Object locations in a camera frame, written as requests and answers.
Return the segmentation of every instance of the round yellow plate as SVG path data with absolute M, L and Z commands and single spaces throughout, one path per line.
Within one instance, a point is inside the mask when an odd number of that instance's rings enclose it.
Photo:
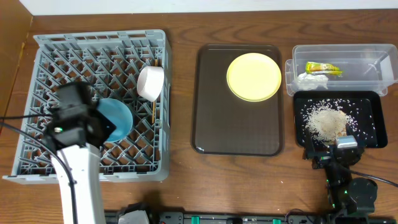
M 278 65 L 268 56 L 249 53 L 237 57 L 226 72 L 229 89 L 240 99 L 258 102 L 272 97 L 280 87 Z

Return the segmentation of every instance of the white mug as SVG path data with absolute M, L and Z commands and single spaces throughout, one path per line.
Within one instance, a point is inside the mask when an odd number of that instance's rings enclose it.
M 163 88 L 164 71 L 162 67 L 146 66 L 138 76 L 137 92 L 140 96 L 153 102 Z

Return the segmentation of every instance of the dish rack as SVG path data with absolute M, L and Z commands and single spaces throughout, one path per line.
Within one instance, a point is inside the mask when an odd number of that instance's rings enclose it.
M 101 151 L 101 181 L 161 181 L 169 175 L 169 98 L 171 49 L 162 30 L 35 35 L 39 44 L 24 114 L 50 113 L 59 104 L 57 88 L 88 82 L 93 101 L 114 98 L 125 103 L 134 119 L 123 140 L 106 142 Z M 137 94 L 139 72 L 146 66 L 164 69 L 163 90 L 152 104 Z M 25 119 L 21 129 L 42 138 L 51 118 Z M 11 175 L 20 184 L 56 184 L 50 156 L 35 142 L 19 137 Z

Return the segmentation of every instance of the black tray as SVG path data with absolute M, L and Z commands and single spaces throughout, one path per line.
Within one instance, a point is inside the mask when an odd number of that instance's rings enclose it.
M 271 45 L 206 45 L 198 54 L 192 147 L 202 154 L 274 156 L 284 146 L 282 85 L 271 98 L 247 102 L 229 89 L 226 72 L 240 55 L 260 53 L 280 68 Z
M 377 93 L 373 91 L 298 91 L 293 96 L 293 104 L 296 137 L 299 145 L 305 146 L 304 127 L 307 124 L 303 119 L 305 113 L 302 110 L 320 100 L 327 99 L 350 100 L 350 103 L 345 102 L 338 105 L 343 107 L 340 109 L 341 111 L 351 115 L 358 122 L 360 131 L 357 130 L 354 133 L 365 142 L 366 147 L 383 148 L 387 145 L 386 126 L 380 96 Z M 315 146 L 322 145 L 315 140 L 313 142 Z

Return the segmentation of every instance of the wooden table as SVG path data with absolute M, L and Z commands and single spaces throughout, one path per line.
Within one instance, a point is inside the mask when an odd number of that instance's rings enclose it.
M 286 214 L 331 208 L 323 170 L 312 170 L 295 143 L 292 97 L 284 88 L 285 149 L 276 157 L 204 156 L 190 145 L 197 52 L 205 44 L 273 44 L 282 61 L 299 44 L 398 45 L 398 10 L 280 11 L 34 17 L 7 115 L 24 112 L 38 45 L 36 34 L 163 29 L 173 51 L 172 152 L 163 182 L 102 183 L 105 209 L 145 201 L 160 207 L 220 213 Z M 389 144 L 368 149 L 354 170 L 398 182 L 398 85 L 382 97 Z M 10 121 L 20 126 L 21 121 Z M 1 133 L 0 173 L 9 175 L 18 135 Z M 378 182 L 374 215 L 398 219 L 398 189 Z M 0 181 L 0 223 L 62 223 L 58 185 Z

